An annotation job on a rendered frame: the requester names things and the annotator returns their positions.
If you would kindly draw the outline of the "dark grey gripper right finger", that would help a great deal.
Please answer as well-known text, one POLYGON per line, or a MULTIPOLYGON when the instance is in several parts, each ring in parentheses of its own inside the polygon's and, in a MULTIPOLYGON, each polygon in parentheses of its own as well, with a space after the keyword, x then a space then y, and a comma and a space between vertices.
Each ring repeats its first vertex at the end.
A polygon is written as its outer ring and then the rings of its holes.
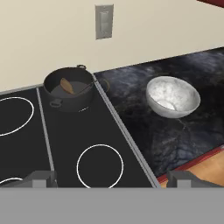
POLYGON ((190 171, 169 171, 167 173, 169 188, 208 188, 220 187, 212 182, 201 180, 190 171))

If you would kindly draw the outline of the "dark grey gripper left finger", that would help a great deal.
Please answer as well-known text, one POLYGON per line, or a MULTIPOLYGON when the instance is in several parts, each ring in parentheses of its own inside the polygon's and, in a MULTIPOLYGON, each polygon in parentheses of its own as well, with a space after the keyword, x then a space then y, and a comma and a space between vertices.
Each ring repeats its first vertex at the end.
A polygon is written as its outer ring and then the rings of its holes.
POLYGON ((22 180, 8 184, 8 187, 57 187, 57 175, 55 171, 34 171, 22 180))

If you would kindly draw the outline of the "black hob with white rings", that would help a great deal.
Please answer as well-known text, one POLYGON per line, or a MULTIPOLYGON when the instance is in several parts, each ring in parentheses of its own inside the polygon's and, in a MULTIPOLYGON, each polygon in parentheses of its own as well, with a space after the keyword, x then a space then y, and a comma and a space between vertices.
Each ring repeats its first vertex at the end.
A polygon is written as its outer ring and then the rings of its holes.
POLYGON ((57 187, 159 187, 98 87, 79 112, 52 108, 43 87, 0 94, 0 187, 55 171, 57 187))

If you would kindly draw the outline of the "white marbled bowl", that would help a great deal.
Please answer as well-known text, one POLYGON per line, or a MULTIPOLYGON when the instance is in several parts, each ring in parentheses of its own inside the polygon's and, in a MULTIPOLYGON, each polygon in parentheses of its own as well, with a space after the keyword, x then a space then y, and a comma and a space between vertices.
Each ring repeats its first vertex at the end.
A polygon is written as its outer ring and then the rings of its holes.
POLYGON ((165 118, 188 116, 200 105, 199 92, 188 82, 172 76, 150 80, 146 99, 151 109, 165 118))

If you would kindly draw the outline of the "grey wall switch plate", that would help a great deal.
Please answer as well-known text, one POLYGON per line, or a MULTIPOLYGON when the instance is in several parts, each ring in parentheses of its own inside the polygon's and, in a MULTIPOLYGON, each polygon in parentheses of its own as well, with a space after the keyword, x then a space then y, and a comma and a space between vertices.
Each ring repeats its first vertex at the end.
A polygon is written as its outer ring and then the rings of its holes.
POLYGON ((114 5, 96 5, 95 10, 95 38, 109 39, 113 32, 114 5))

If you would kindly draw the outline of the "dark red wall cabinet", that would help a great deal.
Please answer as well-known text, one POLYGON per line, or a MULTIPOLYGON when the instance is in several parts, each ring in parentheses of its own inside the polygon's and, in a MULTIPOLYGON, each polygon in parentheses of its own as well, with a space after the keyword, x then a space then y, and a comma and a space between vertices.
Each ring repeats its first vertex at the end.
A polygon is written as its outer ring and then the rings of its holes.
POLYGON ((224 0, 197 0, 197 1, 224 8, 224 0))

